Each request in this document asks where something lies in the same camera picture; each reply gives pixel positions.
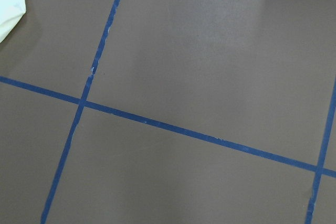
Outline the white long-sleeve cat shirt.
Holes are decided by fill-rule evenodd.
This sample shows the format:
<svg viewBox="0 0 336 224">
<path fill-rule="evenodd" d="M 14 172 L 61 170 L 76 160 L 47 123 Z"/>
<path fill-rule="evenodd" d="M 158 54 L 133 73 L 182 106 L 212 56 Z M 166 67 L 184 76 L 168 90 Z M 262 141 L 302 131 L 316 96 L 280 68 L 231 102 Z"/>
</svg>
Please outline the white long-sleeve cat shirt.
<svg viewBox="0 0 336 224">
<path fill-rule="evenodd" d="M 1 0 L 1 42 L 26 13 L 25 0 Z"/>
</svg>

